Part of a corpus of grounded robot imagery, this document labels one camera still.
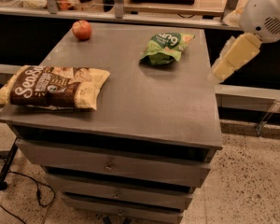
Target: black stand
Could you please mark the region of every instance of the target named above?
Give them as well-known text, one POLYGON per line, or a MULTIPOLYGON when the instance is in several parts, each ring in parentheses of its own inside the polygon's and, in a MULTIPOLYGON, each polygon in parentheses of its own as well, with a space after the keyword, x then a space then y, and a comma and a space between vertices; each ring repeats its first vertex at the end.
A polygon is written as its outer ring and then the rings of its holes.
POLYGON ((0 172, 0 190, 7 189, 7 182, 5 182, 5 179, 7 177, 9 167, 10 167, 11 163, 13 162, 13 159, 16 155, 17 150, 18 150, 18 147, 15 145, 15 143, 13 143, 10 151, 7 154, 7 159, 0 172))

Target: snack bag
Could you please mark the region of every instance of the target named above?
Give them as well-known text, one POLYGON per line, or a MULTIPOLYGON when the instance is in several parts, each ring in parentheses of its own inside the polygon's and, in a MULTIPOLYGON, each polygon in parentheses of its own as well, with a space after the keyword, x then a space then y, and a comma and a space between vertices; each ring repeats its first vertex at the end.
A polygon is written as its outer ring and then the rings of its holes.
POLYGON ((96 109, 109 75, 93 68, 25 65, 0 89, 0 105, 96 109))
POLYGON ((194 37, 195 35, 180 33, 154 35, 149 40, 140 61, 146 61, 151 65, 179 62, 182 51, 194 37))

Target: floor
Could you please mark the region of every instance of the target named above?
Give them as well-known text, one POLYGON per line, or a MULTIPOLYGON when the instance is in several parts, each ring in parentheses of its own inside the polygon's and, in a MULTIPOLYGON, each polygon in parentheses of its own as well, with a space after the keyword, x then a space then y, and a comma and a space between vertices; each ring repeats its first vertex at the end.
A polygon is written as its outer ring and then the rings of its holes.
MULTIPOLYGON (((212 161, 212 171, 185 212, 181 224, 280 223, 280 127, 266 126, 262 137, 256 137, 253 123, 221 121, 223 150, 212 161)), ((0 124, 0 150, 11 147, 14 134, 0 124)), ((45 182, 44 171, 32 165, 18 151, 11 166, 45 182)), ((57 194, 47 208, 36 200, 36 184, 30 179, 8 174, 8 188, 0 191, 0 204, 26 223, 33 224, 104 224, 106 214, 67 207, 57 194)), ((41 188, 42 203, 52 193, 41 188)), ((109 216, 121 224, 124 217, 109 216)), ((0 224, 20 223, 0 208, 0 224)), ((132 224, 158 224, 132 219, 132 224)))

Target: red apple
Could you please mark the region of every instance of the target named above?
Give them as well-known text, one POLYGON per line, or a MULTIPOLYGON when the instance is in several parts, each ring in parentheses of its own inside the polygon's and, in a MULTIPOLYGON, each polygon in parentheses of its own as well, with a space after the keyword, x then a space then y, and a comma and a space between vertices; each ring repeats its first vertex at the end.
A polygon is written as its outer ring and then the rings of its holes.
POLYGON ((72 26, 72 33, 81 41, 88 40, 91 38, 91 25, 84 20, 76 21, 72 26))

